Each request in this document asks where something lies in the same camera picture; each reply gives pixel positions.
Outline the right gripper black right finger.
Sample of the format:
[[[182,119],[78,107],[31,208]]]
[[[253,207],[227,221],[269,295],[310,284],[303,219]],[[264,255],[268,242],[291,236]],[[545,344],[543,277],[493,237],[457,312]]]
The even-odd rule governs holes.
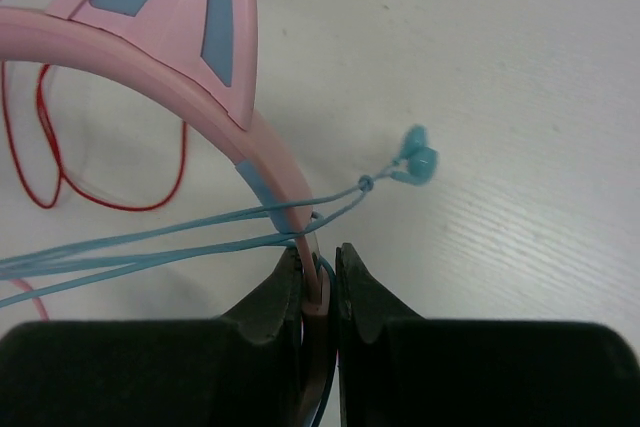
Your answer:
[[[597,323],[425,318],[336,251],[346,426],[635,426],[639,362]]]

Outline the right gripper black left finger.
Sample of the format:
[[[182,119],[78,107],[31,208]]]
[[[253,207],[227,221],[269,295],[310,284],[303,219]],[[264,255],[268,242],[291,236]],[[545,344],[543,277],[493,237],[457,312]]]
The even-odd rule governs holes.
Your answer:
[[[1,341],[5,426],[296,426],[301,265],[217,318],[21,324]]]

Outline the blue pink cat-ear headphones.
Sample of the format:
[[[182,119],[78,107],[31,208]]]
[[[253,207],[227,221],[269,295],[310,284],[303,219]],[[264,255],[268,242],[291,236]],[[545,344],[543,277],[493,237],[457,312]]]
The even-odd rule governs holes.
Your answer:
[[[294,242],[304,284],[295,422],[309,426],[331,384],[331,287],[320,264],[310,188],[254,112],[257,44],[256,0],[53,0],[43,11],[1,11],[3,60],[96,74],[166,107],[234,164],[275,227],[266,244]]]

